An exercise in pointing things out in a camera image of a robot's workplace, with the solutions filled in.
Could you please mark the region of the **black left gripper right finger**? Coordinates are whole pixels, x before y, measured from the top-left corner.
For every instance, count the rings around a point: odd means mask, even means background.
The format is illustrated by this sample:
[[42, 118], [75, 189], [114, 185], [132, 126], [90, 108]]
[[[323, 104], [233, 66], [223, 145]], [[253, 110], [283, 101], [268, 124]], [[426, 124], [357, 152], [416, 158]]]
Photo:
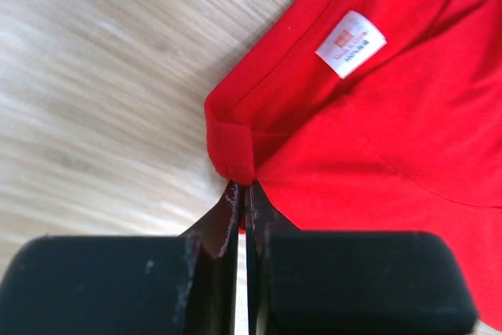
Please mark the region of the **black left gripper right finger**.
[[246, 188], [245, 215], [248, 333], [265, 334], [270, 302], [267, 241], [272, 232], [299, 228], [271, 204], [257, 181]]

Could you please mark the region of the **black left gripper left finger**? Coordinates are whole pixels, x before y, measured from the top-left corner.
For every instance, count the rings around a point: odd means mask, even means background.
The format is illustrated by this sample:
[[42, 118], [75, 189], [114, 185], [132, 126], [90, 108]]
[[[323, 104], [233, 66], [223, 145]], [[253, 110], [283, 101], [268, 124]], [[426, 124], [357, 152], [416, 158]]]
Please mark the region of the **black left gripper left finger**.
[[184, 334], [233, 334], [238, 266], [240, 187], [229, 182], [219, 201], [188, 228], [189, 280], [180, 291]]

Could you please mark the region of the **red t shirt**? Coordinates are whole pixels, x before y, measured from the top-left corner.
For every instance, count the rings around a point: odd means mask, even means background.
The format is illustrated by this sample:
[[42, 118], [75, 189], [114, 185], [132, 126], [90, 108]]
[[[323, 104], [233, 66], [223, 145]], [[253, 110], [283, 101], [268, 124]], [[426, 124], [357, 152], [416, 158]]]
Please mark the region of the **red t shirt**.
[[222, 177], [300, 228], [439, 235], [501, 327], [501, 0], [296, 0], [205, 113]]

